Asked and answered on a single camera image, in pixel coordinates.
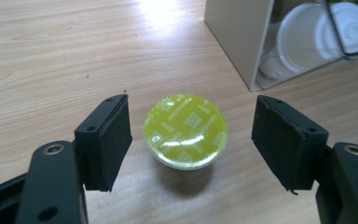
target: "wood grain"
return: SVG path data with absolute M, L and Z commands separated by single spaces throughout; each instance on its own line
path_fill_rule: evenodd
M 204 0 L 0 1 L 0 183 L 27 171 L 33 151 L 74 139 L 101 102 L 130 96 L 133 143 L 113 192 L 87 192 L 90 223 L 319 223 L 312 191 L 288 193 L 250 138 L 255 98 L 280 98 L 358 144 L 358 61 L 249 92 L 203 22 Z M 213 102 L 227 150 L 196 172 L 147 151 L 145 116 L 189 92 Z

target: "green lid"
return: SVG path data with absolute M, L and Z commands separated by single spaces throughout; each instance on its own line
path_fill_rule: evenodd
M 162 163 L 179 170 L 211 164 L 227 143 L 227 125 L 209 101 L 179 94 L 159 101 L 145 120 L 145 141 Z

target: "light wood surface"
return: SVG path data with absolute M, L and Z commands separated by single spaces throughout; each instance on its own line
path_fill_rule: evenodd
M 111 193 L 87 192 L 90 223 L 319 223 L 312 191 L 286 192 L 251 140 L 258 94 L 358 144 L 358 61 L 249 92 L 203 21 L 205 0 L 0 1 L 0 183 L 103 99 L 130 96 L 133 143 Z M 180 172 L 143 139 L 154 103 L 194 93 L 223 112 L 227 149 Z

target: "white plastic cup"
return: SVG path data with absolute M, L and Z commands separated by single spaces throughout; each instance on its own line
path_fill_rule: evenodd
M 331 6 L 338 32 L 346 49 L 358 48 L 358 6 Z M 333 27 L 322 4 L 306 3 L 292 9 L 277 35 L 282 63 L 299 74 L 331 62 L 342 55 Z

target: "tabletop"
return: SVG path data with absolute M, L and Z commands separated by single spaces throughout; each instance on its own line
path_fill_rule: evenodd
M 358 144 L 358 60 L 251 92 L 204 10 L 205 0 L 0 0 L 0 183 L 125 92 L 133 142 L 112 192 L 86 192 L 90 223 L 319 223 L 317 184 L 287 192 L 255 148 L 255 100 L 284 100 L 330 132 L 329 146 Z M 165 166 L 145 144 L 146 115 L 177 93 L 208 99 L 227 120 L 226 150 L 198 171 Z

